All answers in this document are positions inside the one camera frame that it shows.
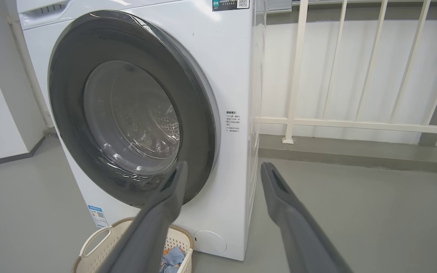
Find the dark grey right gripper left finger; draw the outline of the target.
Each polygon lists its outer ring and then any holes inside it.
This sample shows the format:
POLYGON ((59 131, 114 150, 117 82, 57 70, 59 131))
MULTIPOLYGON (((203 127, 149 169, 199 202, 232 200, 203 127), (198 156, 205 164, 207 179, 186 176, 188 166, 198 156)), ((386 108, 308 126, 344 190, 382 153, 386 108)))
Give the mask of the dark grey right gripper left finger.
POLYGON ((188 164, 180 161, 157 194, 145 204, 97 273, 159 273, 170 225, 178 218, 188 164))

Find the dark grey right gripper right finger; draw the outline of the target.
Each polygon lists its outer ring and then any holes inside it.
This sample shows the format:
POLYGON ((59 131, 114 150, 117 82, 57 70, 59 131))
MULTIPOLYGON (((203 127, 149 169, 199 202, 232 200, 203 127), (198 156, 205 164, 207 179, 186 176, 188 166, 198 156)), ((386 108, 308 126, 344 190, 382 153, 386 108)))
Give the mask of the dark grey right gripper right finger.
POLYGON ((263 162, 260 175, 269 217, 281 231, 290 273, 353 273, 276 166, 263 162))

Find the blue cartoon print garment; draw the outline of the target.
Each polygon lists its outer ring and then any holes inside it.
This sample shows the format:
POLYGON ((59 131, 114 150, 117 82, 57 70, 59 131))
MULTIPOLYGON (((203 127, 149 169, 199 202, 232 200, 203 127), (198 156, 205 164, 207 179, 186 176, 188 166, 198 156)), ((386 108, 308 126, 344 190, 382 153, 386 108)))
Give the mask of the blue cartoon print garment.
POLYGON ((184 258, 185 254, 179 246, 165 249, 160 262, 160 273, 178 273, 184 258))

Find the dark grey round washer door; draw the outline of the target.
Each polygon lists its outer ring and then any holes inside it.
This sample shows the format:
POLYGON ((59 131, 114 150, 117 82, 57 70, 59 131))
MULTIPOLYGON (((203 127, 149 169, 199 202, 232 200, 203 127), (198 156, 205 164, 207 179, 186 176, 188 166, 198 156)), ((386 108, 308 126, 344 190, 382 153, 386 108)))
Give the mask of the dark grey round washer door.
POLYGON ((189 50, 161 27, 122 11, 78 17, 54 46, 48 86, 61 140, 111 197, 142 208, 180 162, 184 203, 205 186, 220 147, 217 103, 189 50))

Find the cream perforated laundry basket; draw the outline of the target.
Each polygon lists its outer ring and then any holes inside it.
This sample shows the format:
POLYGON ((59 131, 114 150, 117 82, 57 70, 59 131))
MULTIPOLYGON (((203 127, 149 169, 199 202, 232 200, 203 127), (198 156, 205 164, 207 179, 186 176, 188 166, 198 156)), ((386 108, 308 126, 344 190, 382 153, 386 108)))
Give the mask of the cream perforated laundry basket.
MULTIPOLYGON (((80 249, 80 254, 73 264, 71 273, 97 273, 99 267, 109 256, 133 220, 133 217, 121 219, 90 235, 80 249)), ((163 250, 172 249, 176 246, 179 246, 185 254, 178 273, 192 273, 193 239, 189 232, 183 228, 170 225, 163 250)))

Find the white front-load washing machine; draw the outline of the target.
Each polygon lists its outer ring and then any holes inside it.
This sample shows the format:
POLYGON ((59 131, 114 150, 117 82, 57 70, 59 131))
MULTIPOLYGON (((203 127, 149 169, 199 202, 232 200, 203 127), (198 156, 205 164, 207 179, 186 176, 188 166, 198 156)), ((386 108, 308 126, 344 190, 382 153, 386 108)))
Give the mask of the white front-load washing machine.
POLYGON ((217 162, 174 221, 201 252, 243 260, 257 178, 258 124, 264 53, 264 3, 258 0, 16 0, 24 38, 66 159, 97 228, 140 209, 111 197, 80 169, 53 117, 48 76, 54 46, 78 17, 122 11, 170 33, 189 50, 208 79, 220 120, 217 162))

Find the white metal railing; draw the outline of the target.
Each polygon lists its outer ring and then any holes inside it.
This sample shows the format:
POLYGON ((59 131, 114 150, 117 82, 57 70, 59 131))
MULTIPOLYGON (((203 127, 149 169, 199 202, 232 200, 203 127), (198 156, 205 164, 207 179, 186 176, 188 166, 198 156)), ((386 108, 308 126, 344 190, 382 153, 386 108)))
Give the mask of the white metal railing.
POLYGON ((265 65, 262 134, 437 146, 437 0, 296 0, 265 65))

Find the white vertical wall pipe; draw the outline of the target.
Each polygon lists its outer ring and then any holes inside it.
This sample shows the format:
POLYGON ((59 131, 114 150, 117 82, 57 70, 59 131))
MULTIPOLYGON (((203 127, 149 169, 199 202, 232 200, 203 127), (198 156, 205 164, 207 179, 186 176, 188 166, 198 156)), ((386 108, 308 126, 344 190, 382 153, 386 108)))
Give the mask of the white vertical wall pipe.
POLYGON ((38 78, 31 61, 31 57, 29 54, 29 50, 26 45, 26 41, 24 38, 24 34, 20 25, 20 22, 17 19, 14 19, 11 16, 7 16, 8 24, 11 27, 12 35, 14 38, 15 45, 17 46, 17 51, 21 58, 21 62, 25 69, 26 76, 30 83, 31 90, 35 97, 35 100, 38 104, 38 108, 44 122, 46 124, 45 129, 43 130, 43 135, 45 138, 57 138, 56 129, 52 118, 50 117, 50 111, 48 110, 46 101, 43 96, 43 92, 41 90, 41 86, 38 82, 38 78))

